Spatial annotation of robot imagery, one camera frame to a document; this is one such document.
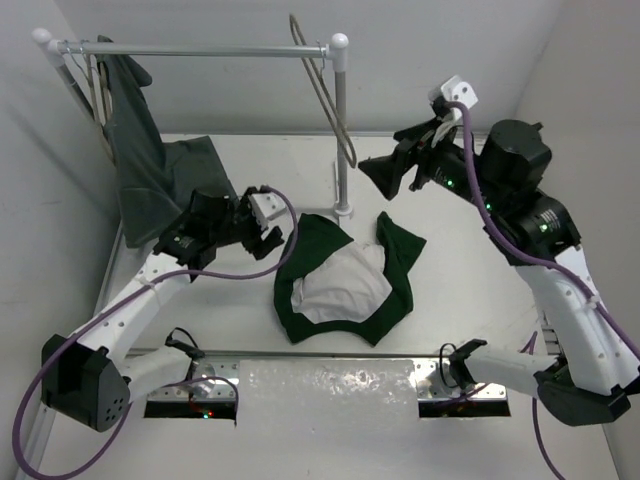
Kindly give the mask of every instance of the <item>gray wall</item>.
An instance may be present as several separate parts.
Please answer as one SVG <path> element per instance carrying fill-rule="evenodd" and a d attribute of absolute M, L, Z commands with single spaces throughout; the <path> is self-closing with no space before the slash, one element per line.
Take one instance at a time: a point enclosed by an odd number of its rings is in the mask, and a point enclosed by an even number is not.
<path fill-rule="evenodd" d="M 391 131 L 431 115 L 427 93 L 454 73 L 483 99 L 476 127 L 514 114 L 559 0 L 56 0 L 73 31 L 122 43 L 292 43 L 351 39 L 349 123 Z M 329 129 L 298 60 L 143 58 L 158 127 L 175 133 Z M 331 68 L 326 78 L 332 85 Z"/>
<path fill-rule="evenodd" d="M 640 3 L 570 0 L 519 109 L 554 152 L 544 188 L 569 207 L 607 307 L 640 342 Z M 623 479 L 637 479 L 640 401 L 605 428 Z"/>
<path fill-rule="evenodd" d="M 11 425 L 43 343 L 91 314 L 118 222 L 114 169 L 30 38 L 71 35 L 49 0 L 0 16 L 0 478 L 16 466 Z M 30 428 L 35 402 L 31 405 Z"/>

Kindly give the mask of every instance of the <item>black cable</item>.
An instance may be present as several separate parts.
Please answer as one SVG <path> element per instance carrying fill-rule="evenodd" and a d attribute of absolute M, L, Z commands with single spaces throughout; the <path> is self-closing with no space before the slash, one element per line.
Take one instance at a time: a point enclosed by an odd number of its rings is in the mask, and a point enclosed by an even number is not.
<path fill-rule="evenodd" d="M 169 333 L 169 335 L 167 335 L 167 340 L 173 340 L 173 332 L 175 331 L 184 333 L 187 337 L 189 337 L 189 340 L 191 340 L 191 343 L 193 344 L 194 347 L 196 347 L 197 349 L 200 349 L 200 347 L 198 346 L 198 343 L 193 339 L 193 337 L 191 336 L 191 334 L 189 332 L 187 332 L 184 328 L 181 327 L 175 327 L 173 330 L 171 330 L 171 333 Z"/>
<path fill-rule="evenodd" d="M 447 381 L 444 379 L 444 369 L 442 368 L 442 357 L 444 356 L 444 349 L 447 348 L 448 346 L 451 346 L 454 352 L 458 350 L 458 348 L 453 343 L 443 343 L 442 346 L 440 347 L 440 353 L 438 354 L 438 370 L 440 372 L 440 379 L 442 380 L 443 385 L 448 388 L 456 388 L 458 385 L 453 385 L 453 386 L 449 385 Z"/>

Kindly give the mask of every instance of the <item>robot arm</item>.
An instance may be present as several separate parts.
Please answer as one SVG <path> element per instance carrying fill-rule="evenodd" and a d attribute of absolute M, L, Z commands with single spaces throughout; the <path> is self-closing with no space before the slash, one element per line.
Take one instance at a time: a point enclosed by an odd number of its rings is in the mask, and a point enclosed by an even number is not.
<path fill-rule="evenodd" d="M 232 243 L 242 243 L 256 259 L 264 258 L 284 243 L 278 227 L 265 233 L 268 222 L 285 209 L 266 190 L 250 188 L 237 200 L 194 192 L 189 207 L 160 235 L 136 276 L 88 323 L 141 287 L 148 288 L 62 354 L 43 378 L 43 403 L 103 432 L 118 422 L 129 403 L 185 380 L 192 361 L 204 353 L 177 340 L 147 355 L 125 358 L 162 306 L 197 277 L 171 274 L 202 270 L 215 259 L 217 248 Z M 42 362 L 66 340 L 51 337 L 43 347 Z"/>
<path fill-rule="evenodd" d="M 390 156 L 366 160 L 359 168 L 388 200 L 397 195 L 402 176 L 417 165 L 412 191 L 434 181 L 472 202 L 464 151 L 453 143 L 460 116 L 446 104 L 458 101 L 470 108 L 477 99 L 459 77 L 435 90 L 430 99 L 434 119 L 396 132 L 394 139 L 399 143 Z M 551 151 L 539 134 L 541 128 L 516 120 L 503 120 L 492 127 L 482 153 L 474 154 L 482 203 L 512 246 L 529 257 L 568 268 L 590 287 L 594 297 L 585 298 L 560 272 L 521 261 L 492 236 L 531 288 L 563 352 L 558 357 L 529 356 L 471 340 L 450 355 L 449 373 L 461 388 L 495 382 L 539 398 L 568 425 L 612 422 L 629 409 L 627 395 L 640 391 L 640 360 L 595 309 L 599 297 L 567 209 L 538 188 L 551 161 Z"/>

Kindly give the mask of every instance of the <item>white floor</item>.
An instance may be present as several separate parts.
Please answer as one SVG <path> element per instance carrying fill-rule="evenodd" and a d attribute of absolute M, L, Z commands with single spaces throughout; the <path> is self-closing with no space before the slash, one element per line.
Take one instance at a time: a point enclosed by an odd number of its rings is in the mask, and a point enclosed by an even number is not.
<path fill-rule="evenodd" d="M 334 199 L 331 137 L 223 136 L 213 141 L 238 193 L 269 184 L 285 192 L 298 212 L 329 211 Z M 394 146 L 390 138 L 359 138 L 355 144 L 361 159 L 387 154 Z M 351 172 L 350 184 L 356 240 L 374 240 L 375 218 L 382 210 L 427 240 L 410 274 L 415 310 L 375 349 L 346 333 L 290 345 L 272 307 L 272 277 L 198 279 L 161 312 L 136 347 L 156 348 L 174 326 L 189 329 L 207 350 L 431 354 L 444 342 L 461 344 L 474 337 L 512 350 L 526 342 L 536 328 L 531 295 L 488 240 L 470 205 L 436 185 L 419 193 L 403 187 L 387 203 L 359 172 Z M 290 220 L 279 223 L 288 234 Z M 258 271 L 279 255 L 256 263 L 241 248 L 229 247 L 219 251 L 210 269 Z M 111 295 L 143 259 L 140 252 L 120 252 Z M 406 378 L 404 362 L 245 362 L 240 368 L 237 428 L 222 420 L 143 419 L 142 405 L 137 405 L 122 438 L 83 478 L 552 478 L 535 445 L 530 400 L 518 394 L 510 394 L 511 418 L 419 420 L 415 389 L 401 380 Z M 338 388 L 356 373 L 366 381 Z M 370 388 L 371 382 L 378 388 Z M 567 478 L 617 478 L 600 427 L 572 429 L 543 413 L 542 429 Z M 43 470 L 68 471 L 103 440 L 58 415 Z"/>

